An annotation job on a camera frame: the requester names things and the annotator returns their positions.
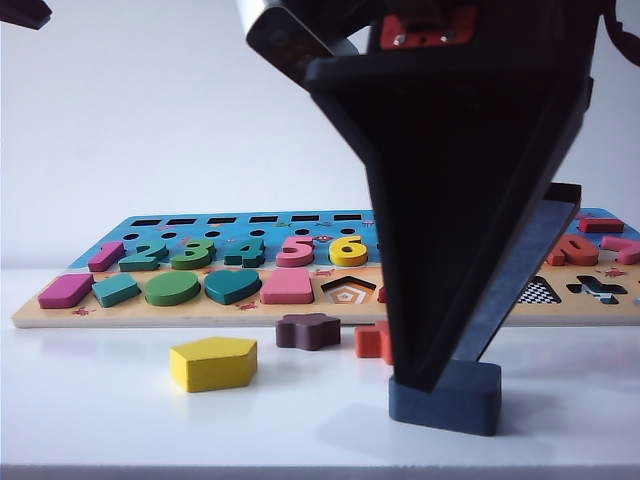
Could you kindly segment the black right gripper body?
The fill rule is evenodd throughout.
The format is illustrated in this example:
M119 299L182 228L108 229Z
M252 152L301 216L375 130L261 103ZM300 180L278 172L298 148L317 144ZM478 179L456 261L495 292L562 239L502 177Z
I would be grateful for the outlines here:
M604 1L384 1L369 52L463 55L509 69L590 71Z

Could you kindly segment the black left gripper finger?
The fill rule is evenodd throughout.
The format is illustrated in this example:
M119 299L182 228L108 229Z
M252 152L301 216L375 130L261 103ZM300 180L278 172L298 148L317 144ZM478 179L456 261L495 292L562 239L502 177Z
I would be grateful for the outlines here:
M1 21L28 29L40 29L51 19L52 10L42 0L0 0Z

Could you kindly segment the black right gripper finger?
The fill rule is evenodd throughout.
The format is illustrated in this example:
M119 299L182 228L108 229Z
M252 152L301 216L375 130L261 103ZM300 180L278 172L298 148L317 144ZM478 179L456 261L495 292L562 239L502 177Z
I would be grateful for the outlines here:
M489 283L459 341L453 358L477 361L509 315L522 292L577 213L578 184L553 183L533 209Z
M379 52L305 86L365 165L398 383L434 387L588 107L588 55Z

